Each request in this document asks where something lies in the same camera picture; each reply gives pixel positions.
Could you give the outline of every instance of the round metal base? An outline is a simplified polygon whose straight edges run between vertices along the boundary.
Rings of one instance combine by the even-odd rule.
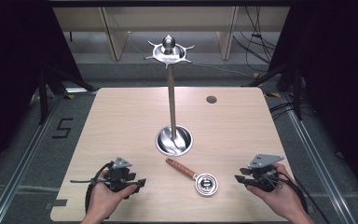
[[[196,179],[196,189],[204,196],[211,196],[216,193],[219,185],[216,177],[210,174],[201,174]]]
[[[176,138],[172,139],[171,126],[167,126],[158,132],[156,146],[158,151],[166,156],[182,156],[193,146],[193,135],[187,128],[177,125]]]

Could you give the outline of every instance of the hand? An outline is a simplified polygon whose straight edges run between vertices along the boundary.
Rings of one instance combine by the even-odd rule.
[[[284,165],[276,163],[274,167],[278,173],[287,175],[293,183],[295,180],[287,174]],[[279,175],[281,179],[287,179],[284,175]],[[276,188],[272,192],[265,192],[257,187],[248,186],[247,189],[254,195],[261,198],[278,216],[288,219],[291,223],[313,223],[301,204],[295,191],[283,182],[279,182],[281,188]]]
[[[97,183],[91,192],[89,211],[81,223],[102,223],[105,218],[112,215],[121,200],[132,194],[136,188],[136,185],[130,185],[119,192],[113,192],[104,183]]]

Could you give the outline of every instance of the black handheld controller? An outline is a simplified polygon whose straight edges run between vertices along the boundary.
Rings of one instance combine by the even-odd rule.
[[[129,166],[132,166],[131,163],[125,161],[121,157],[117,157],[115,161],[111,161],[103,166],[100,171],[91,179],[91,183],[86,192],[86,213],[89,210],[90,197],[92,190],[98,182],[103,182],[110,190],[113,192],[119,192],[130,185],[136,185],[137,188],[133,193],[138,193],[139,190],[145,185],[146,179],[140,179],[138,181],[133,181],[136,177],[136,173],[130,173]],[[108,172],[104,176],[100,176],[101,172],[108,168]]]
[[[277,161],[283,160],[280,156],[270,156],[265,154],[258,154],[249,163],[248,168],[240,168],[243,175],[252,176],[253,179],[246,179],[243,175],[235,175],[238,183],[247,186],[255,186],[266,192],[271,192],[277,187],[276,182],[271,179],[278,178],[277,171],[272,165]]]
[[[247,186],[255,186],[266,192],[271,192],[275,190],[275,185],[269,181],[269,176],[278,177],[275,167],[269,165],[263,168],[240,168],[240,171],[243,175],[251,175],[254,179],[246,179],[243,175],[235,175],[237,181],[241,184]]]

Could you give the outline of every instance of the knob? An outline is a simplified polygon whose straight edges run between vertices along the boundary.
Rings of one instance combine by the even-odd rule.
[[[175,39],[170,35],[167,35],[164,39],[162,39],[162,47],[164,48],[164,54],[169,55],[172,54],[173,49],[175,48]]]

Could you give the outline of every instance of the wooden-handled tool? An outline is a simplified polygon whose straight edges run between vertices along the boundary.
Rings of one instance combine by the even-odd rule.
[[[165,160],[171,167],[180,171],[182,174],[187,175],[188,177],[196,181],[196,190],[204,195],[211,196],[216,193],[218,188],[218,183],[216,178],[210,174],[201,174],[197,175],[194,171],[188,169],[183,164],[178,161],[174,161],[171,158]]]

